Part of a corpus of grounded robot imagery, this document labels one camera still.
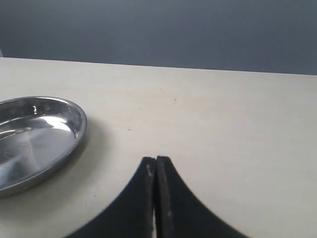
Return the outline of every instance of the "oval metal dish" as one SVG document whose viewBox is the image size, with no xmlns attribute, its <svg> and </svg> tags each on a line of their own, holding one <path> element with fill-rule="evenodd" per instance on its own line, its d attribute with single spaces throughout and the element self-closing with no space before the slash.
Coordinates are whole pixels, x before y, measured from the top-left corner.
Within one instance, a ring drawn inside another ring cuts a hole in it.
<svg viewBox="0 0 317 238">
<path fill-rule="evenodd" d="M 26 190 L 57 171 L 83 139 L 84 111 L 54 97 L 0 103 L 0 197 Z"/>
</svg>

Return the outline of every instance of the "stainless steel tray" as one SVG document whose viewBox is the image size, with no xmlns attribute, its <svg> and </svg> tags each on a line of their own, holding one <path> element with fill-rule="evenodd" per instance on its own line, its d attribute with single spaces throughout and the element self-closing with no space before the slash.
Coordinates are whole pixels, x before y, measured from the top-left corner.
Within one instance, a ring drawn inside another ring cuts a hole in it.
<svg viewBox="0 0 317 238">
<path fill-rule="evenodd" d="M 0 103 L 0 197 L 26 190 L 58 170 L 83 139 L 84 111 L 54 97 Z"/>
</svg>

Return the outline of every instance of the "white table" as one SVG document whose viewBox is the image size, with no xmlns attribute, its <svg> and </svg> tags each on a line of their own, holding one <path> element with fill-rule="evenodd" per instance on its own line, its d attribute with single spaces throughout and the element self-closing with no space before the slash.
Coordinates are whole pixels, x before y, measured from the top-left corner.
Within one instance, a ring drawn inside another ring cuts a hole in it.
<svg viewBox="0 0 317 238">
<path fill-rule="evenodd" d="M 316 76 L 1 58 L 0 78 L 0 100 L 78 103 L 91 134 L 79 160 L 0 200 L 0 237 L 66 235 L 157 155 L 246 235 L 317 237 Z"/>
</svg>

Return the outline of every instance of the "gray wall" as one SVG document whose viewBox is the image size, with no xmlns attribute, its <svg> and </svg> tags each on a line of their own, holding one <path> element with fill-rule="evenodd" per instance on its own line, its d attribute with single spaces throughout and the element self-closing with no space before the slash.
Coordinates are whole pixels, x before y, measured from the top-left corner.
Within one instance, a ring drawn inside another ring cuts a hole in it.
<svg viewBox="0 0 317 238">
<path fill-rule="evenodd" d="M 316 0 L 0 0 L 5 57 L 317 74 Z"/>
</svg>

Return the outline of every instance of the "table surface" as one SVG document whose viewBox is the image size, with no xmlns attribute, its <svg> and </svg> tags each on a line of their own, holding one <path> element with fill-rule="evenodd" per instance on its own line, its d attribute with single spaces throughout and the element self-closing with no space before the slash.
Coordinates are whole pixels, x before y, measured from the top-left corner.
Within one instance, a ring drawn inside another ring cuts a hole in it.
<svg viewBox="0 0 317 238">
<path fill-rule="evenodd" d="M 0 236 L 55 238 L 91 220 L 143 156 L 170 156 L 196 196 L 254 238 L 317 237 L 317 77 L 0 59 L 0 100 L 72 100 L 82 156 L 0 201 Z"/>
</svg>

